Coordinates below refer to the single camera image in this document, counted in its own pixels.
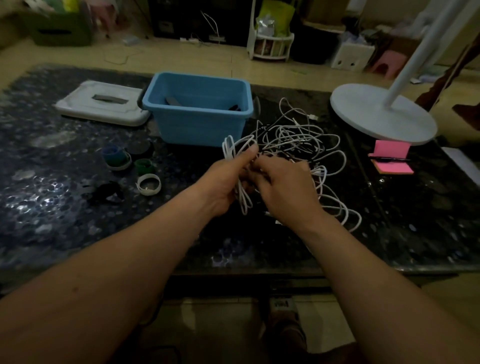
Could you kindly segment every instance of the dark granite table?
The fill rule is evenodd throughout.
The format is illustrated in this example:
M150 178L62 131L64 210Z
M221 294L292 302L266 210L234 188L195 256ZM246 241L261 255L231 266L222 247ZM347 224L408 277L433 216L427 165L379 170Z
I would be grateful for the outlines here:
M222 158L220 148L165 144L152 136L153 120L127 128L58 115L52 104L88 79L132 87L149 82L145 75L50 65L32 70L0 96L0 281L35 274L133 224ZM342 137L348 162L328 177L328 185L362 214L354 235L381 259L406 274L480 270L479 190L435 142L411 148L414 175L379 175L367 158L374 140L329 110L329 93L256 85L252 90L261 99L263 122L279 116L278 101L287 97ZM251 128L250 122L245 132ZM163 185L150 198L137 193L134 170L112 173L99 152L108 143L145 139L155 145ZM110 180L123 186L122 204L92 206L82 199L82 185ZM254 203L246 217L235 203L213 220L174 276L321 277L303 243L263 214L258 196Z

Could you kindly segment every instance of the tiled floor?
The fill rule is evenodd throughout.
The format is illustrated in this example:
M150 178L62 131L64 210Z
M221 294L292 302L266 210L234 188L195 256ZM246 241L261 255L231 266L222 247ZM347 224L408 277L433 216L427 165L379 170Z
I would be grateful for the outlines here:
M333 70L327 66L295 62L250 61L244 48L198 46L174 40L142 40L132 48L114 39L101 39L86 48L45 48L26 39L0 53L0 88L41 63L107 68L126 72L177 71L244 78L253 84L333 91L345 83L368 83L388 87L379 75ZM480 76L463 72L432 110L439 130L454 144L480 140L480 132L461 120L451 107L477 104ZM428 85L409 85L403 94L415 99ZM480 275L426 286L425 291L459 319L480 330ZM353 341L353 336L334 296L296 297L308 346L312 352L329 350ZM184 300L166 302L158 320L145 330L145 347L172 344L180 349L184 363L266 363L258 335L261 321L256 303L234 300Z

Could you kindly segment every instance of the white floor lamp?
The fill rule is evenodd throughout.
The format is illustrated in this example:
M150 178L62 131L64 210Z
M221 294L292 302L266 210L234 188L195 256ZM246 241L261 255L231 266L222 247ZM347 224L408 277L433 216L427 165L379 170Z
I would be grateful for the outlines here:
M355 129L377 139L422 145L437 133L433 117L400 92L434 51L440 38L468 0L451 0L433 22L427 35L387 90L363 84L337 87L330 103L337 115Z

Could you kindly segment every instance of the white wire on floor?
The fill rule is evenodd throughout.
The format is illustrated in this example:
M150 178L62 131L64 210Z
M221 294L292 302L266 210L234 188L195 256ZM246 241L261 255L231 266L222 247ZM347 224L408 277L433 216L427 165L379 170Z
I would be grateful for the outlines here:
M288 105L290 109L283 112L283 104ZM340 201L336 193L325 184L328 176L339 174L347 164L347 156L343 151L337 149L340 145L340 136L325 134L318 125L310 124L311 115L308 115L302 109L292 107L285 97L281 98L278 108L282 116L274 123L264 126L260 120L257 120L256 128L250 135L236 142L231 135L225 138L222 144L225 159L231 160L249 146L257 143L261 154L283 157L293 163L302 160L309 162L310 166L313 165L311 173L313 184L318 193L318 200L321 203L323 202L322 199L325 200L322 203L322 207L327 211L332 210L334 216L341 221L342 225L348 221L349 217L355 215L358 220L357 224L349 230L350 232L354 231L361 224L361 215L357 211L348 208ZM292 116L294 112L305 117L307 123L299 124ZM279 124L282 119L286 119L293 125ZM327 148L322 141L325 138L328 138L330 141L333 140L334 146ZM328 172L322 161L334 154L339 154L343 162L337 170ZM238 180L235 187L235 195L240 203L242 213L246 215L248 209L252 208L253 204L243 189L240 180Z

